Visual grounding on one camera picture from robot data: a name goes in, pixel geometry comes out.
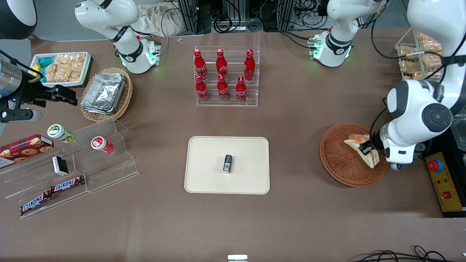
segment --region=yellow control panel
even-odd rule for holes
[[[425,158],[432,183],[443,212],[462,211],[456,188],[445,164],[442,152]]]

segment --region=metal cylinder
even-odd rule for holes
[[[15,92],[23,79],[23,72],[18,67],[0,58],[0,95],[6,97]]]

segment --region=emergency stop button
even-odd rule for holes
[[[436,173],[440,173],[443,171],[443,162],[440,159],[434,159],[427,163],[427,168]]]

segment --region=round wicker basket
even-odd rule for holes
[[[380,162],[371,169],[354,149],[344,143],[351,134],[369,134],[369,129],[354,123],[337,124],[329,128],[320,143],[322,163],[330,175],[347,186],[372,186],[387,172],[387,160],[379,154]]]
[[[131,100],[131,95],[133,94],[133,84],[131,82],[130,76],[128,75],[128,73],[126,73],[124,70],[122,70],[120,68],[107,68],[107,69],[104,69],[104,70],[100,71],[99,73],[111,73],[111,74],[118,73],[118,74],[121,74],[121,75],[123,75],[125,77],[124,90],[121,93],[120,100],[118,101],[118,106],[116,107],[116,111],[115,111],[115,113],[113,115],[104,115],[104,114],[97,114],[97,113],[87,112],[82,107],[81,107],[81,111],[82,111],[82,113],[84,114],[84,116],[87,119],[92,120],[92,121],[101,122],[101,121],[107,120],[107,119],[109,119],[111,117],[113,117],[114,119],[119,119],[124,114],[126,109],[128,108],[128,106],[130,104],[130,100]],[[95,74],[89,80],[88,84],[86,85],[86,89],[84,90],[84,93],[83,93],[82,97],[84,97],[86,95],[86,93],[87,93],[87,91],[89,89],[90,83],[92,82],[92,80],[94,80],[94,77],[96,75],[97,74]]]

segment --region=brown table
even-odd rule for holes
[[[378,30],[379,48],[390,54],[405,30]],[[342,122],[369,126],[400,79],[397,61],[375,53],[369,30],[358,33],[338,68],[311,61],[279,33],[209,34],[183,42],[170,41],[159,67],[131,74],[134,93],[120,120],[130,129],[126,144],[141,174],[28,220],[18,218],[17,201],[0,197],[2,261],[206,262],[244,253],[255,262],[341,262],[376,249],[411,253],[415,244],[464,259],[466,220],[440,218],[421,161],[404,172],[389,170],[369,188],[343,186],[321,164],[323,133]],[[259,107],[197,107],[196,45],[260,46]],[[32,46],[33,53],[88,51],[91,74],[122,66],[110,41],[32,40]],[[7,125],[1,144],[45,133],[54,123],[69,130],[92,124],[79,107],[64,103],[48,103],[42,113],[40,122]],[[384,115],[376,127],[389,120]],[[270,192],[187,193],[187,143],[199,135],[266,137]]]

